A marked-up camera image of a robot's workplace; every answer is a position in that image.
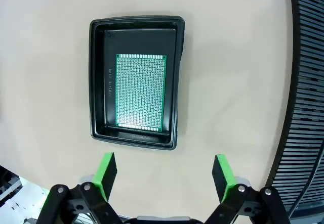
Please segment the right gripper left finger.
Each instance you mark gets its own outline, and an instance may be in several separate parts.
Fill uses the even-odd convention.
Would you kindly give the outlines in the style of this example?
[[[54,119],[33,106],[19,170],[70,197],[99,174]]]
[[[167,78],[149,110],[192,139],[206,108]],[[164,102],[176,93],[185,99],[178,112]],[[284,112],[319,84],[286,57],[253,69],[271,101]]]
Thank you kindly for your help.
[[[75,223],[79,214],[89,214],[94,223],[119,223],[119,216],[108,203],[116,174],[114,154],[104,154],[91,181],[72,189],[63,184],[51,187],[37,222]]]

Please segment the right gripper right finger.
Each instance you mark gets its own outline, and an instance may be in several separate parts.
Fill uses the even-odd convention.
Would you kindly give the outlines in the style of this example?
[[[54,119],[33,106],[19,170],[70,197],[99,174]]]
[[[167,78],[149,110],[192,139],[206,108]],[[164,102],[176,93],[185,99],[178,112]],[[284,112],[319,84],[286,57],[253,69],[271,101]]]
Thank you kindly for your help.
[[[225,155],[215,156],[212,176],[220,204],[205,223],[234,223],[238,216],[249,217],[251,223],[290,223],[277,189],[256,191],[239,183]]]

